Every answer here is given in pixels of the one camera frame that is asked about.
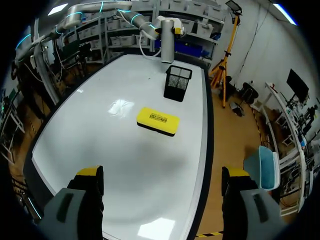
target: desk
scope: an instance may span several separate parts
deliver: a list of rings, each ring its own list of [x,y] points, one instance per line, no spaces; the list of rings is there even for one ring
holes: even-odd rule
[[[272,140],[275,146],[275,150],[276,152],[278,152],[278,147],[277,147],[277,142],[276,142],[276,138],[275,138],[275,134],[274,131],[272,129],[272,126],[270,124],[269,121],[269,117],[266,113],[266,110],[264,108],[264,106],[267,104],[267,102],[269,101],[269,99],[271,98],[271,96],[274,96],[276,101],[279,103],[280,109],[282,111],[282,114],[284,115],[284,118],[287,122],[287,125],[291,131],[291,135],[293,138],[293,143],[294,143],[294,149],[285,157],[283,157],[282,159],[280,159],[279,163],[280,163],[280,169],[283,169],[284,167],[297,162],[298,164],[300,164],[300,190],[299,190],[299,200],[297,202],[297,204],[293,207],[288,207],[288,208],[284,208],[283,210],[281,210],[281,215],[285,216],[285,215],[289,215],[295,212],[299,212],[304,204],[305,201],[305,182],[306,182],[306,161],[305,161],[305,155],[304,152],[302,150],[300,141],[298,139],[298,131],[297,128],[295,126],[295,124],[292,121],[292,118],[289,116],[289,114],[287,113],[287,108],[286,105],[283,103],[283,101],[280,98],[280,95],[275,92],[272,88],[271,88],[271,83],[266,82],[265,83],[266,89],[268,91],[270,91],[270,93],[268,94],[267,98],[265,99],[265,101],[262,103],[261,107],[259,108],[260,112],[262,112],[266,118],[267,121],[267,125],[270,128],[271,131],[271,136],[272,136]]]
[[[102,165],[105,238],[194,239],[211,179],[211,89],[207,69],[176,60],[173,65],[191,69],[192,78],[183,102],[164,98],[169,65],[159,58],[120,56],[52,112],[23,169],[37,202],[41,187],[46,190],[38,195],[55,195],[80,169]],[[179,117],[175,136],[139,127],[143,107]]]

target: black office chair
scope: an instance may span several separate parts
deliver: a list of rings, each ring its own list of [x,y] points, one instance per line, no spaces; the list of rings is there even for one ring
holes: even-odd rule
[[[237,114],[239,117],[243,117],[245,115],[244,109],[241,107],[244,102],[247,104],[253,104],[255,99],[259,97],[258,92],[247,82],[244,82],[242,85],[242,89],[239,92],[242,102],[237,104],[236,102],[230,103],[230,108],[232,111]]]

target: shelf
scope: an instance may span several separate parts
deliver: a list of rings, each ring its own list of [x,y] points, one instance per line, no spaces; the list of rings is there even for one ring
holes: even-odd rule
[[[119,32],[119,31],[127,31],[127,30],[139,30],[139,28],[133,26],[133,27],[126,27],[126,28],[118,28],[114,30],[108,30],[107,33],[113,33],[113,32]]]
[[[132,12],[150,12],[150,11],[153,11],[154,9],[153,8],[143,8],[143,9],[137,9],[137,10],[132,10]]]
[[[224,21],[221,21],[221,20],[219,20],[219,19],[216,19],[216,18],[214,18],[214,17],[212,17],[212,16],[202,15],[202,14],[194,14],[194,13],[189,12],[189,11],[181,11],[181,10],[160,8],[159,12],[169,12],[169,13],[177,13],[177,14],[187,14],[187,15],[192,15],[192,16],[197,16],[197,17],[200,17],[200,18],[204,18],[204,19],[209,19],[209,20],[214,21],[214,22],[219,23],[219,24],[225,24]]]
[[[204,62],[206,62],[206,63],[208,63],[208,64],[211,64],[211,63],[212,63],[212,60],[211,60],[211,59],[202,58],[202,57],[196,57],[196,56],[188,55],[188,54],[185,54],[185,53],[182,53],[182,52],[178,52],[178,51],[176,51],[175,53],[180,54],[180,55],[185,55],[185,56],[188,56],[188,57],[193,57],[193,58],[195,58],[195,59],[199,59],[199,60],[201,60],[201,61],[204,61]]]
[[[121,48],[139,48],[138,45],[132,45],[132,46],[121,46],[121,45],[116,45],[116,46],[109,46],[110,49],[121,49]],[[141,48],[143,49],[148,49],[150,48],[149,45],[142,45]]]
[[[86,40],[86,39],[89,39],[89,38],[92,38],[92,37],[96,37],[96,36],[99,36],[100,34],[94,34],[94,35],[91,35],[91,36],[86,36],[84,38],[81,38],[80,41],[83,41],[83,40]]]
[[[200,39],[209,41],[209,42],[214,43],[214,44],[218,44],[217,40],[213,40],[213,39],[208,38],[208,37],[203,37],[203,36],[200,36],[200,35],[198,35],[196,33],[193,33],[193,32],[187,32],[186,34],[189,35],[189,36],[193,36],[193,37],[196,37],[196,38],[200,38]]]
[[[85,26],[87,26],[87,25],[89,25],[89,24],[92,24],[92,23],[98,21],[99,18],[100,18],[100,17],[97,17],[96,19],[88,20],[88,21],[86,21],[85,23],[82,23],[81,26],[78,26],[78,27],[76,28],[76,30],[81,29],[81,28],[83,28],[83,27],[85,27]]]

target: electronic equipment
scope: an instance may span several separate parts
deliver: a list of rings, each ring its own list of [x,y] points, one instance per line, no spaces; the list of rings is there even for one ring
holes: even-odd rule
[[[290,70],[286,83],[293,90],[299,101],[303,103],[308,96],[309,88],[305,84],[305,82],[298,76],[298,74],[296,74],[296,72],[292,69]]]

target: storage bin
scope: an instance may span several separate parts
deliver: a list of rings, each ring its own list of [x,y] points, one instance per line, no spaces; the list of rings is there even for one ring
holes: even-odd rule
[[[171,65],[166,71],[163,96],[167,99],[182,102],[185,97],[192,70]]]
[[[102,13],[103,18],[111,18],[112,16],[115,16],[117,13],[117,10],[111,10],[111,11],[105,11]]]
[[[88,37],[91,37],[91,29],[90,28],[87,28],[85,30],[83,30],[83,38],[88,38]]]
[[[72,43],[74,42],[75,40],[77,40],[77,36],[75,34],[71,35],[68,37],[68,41],[69,43]]]
[[[204,15],[207,5],[201,2],[189,1],[187,11],[193,14]]]
[[[150,17],[150,16],[145,16],[145,17],[144,17],[144,20],[145,20],[146,22],[151,22],[151,17]]]
[[[119,36],[110,37],[112,46],[121,46],[121,41]]]
[[[102,14],[103,14],[102,12],[91,13],[91,20],[100,18],[102,16]]]
[[[244,170],[260,189],[271,191],[280,184],[279,157],[265,146],[244,160]]]
[[[99,39],[91,41],[91,49],[100,49],[101,48],[101,42]]]
[[[160,6],[162,9],[169,9],[169,0],[161,0]]]
[[[210,38],[213,29],[214,27],[211,24],[204,25],[198,23],[198,29],[196,30],[196,34],[204,38]]]
[[[184,26],[185,31],[187,33],[191,33],[195,22],[194,21],[185,20],[185,19],[180,19],[180,20],[182,22],[182,25]]]
[[[82,22],[87,22],[91,20],[91,13],[85,13],[81,15],[81,21]]]
[[[120,20],[108,21],[106,23],[108,30],[115,30],[120,28]]]
[[[100,28],[101,33],[105,32],[105,24],[95,25],[95,26],[91,27],[91,35],[94,36],[94,35],[100,34],[99,28]]]
[[[120,36],[120,42],[122,46],[132,46],[136,43],[136,38],[134,35]]]
[[[132,1],[132,12],[138,12],[138,10],[152,9],[154,7],[155,0],[139,0]]]
[[[161,46],[161,41],[159,39],[154,41],[154,47],[159,49]],[[201,53],[203,51],[203,46],[196,44],[186,44],[185,42],[175,41],[174,42],[174,51],[186,55],[190,55],[196,58],[201,57]]]
[[[85,38],[85,32],[84,31],[79,31],[78,32],[78,36],[79,36],[79,39],[82,40]]]
[[[136,39],[136,44],[139,45],[139,39],[140,39],[140,35],[135,35],[135,39]],[[147,38],[146,36],[141,37],[141,46],[146,46],[149,44],[150,39]]]
[[[221,5],[219,6],[220,7],[208,5],[205,14],[208,15],[208,17],[223,21],[226,17],[226,11],[221,9]]]
[[[169,9],[177,10],[177,11],[184,11],[187,8],[185,0],[170,0]]]
[[[125,29],[125,28],[132,28],[132,27],[134,26],[127,23],[125,20],[120,19],[120,28]]]

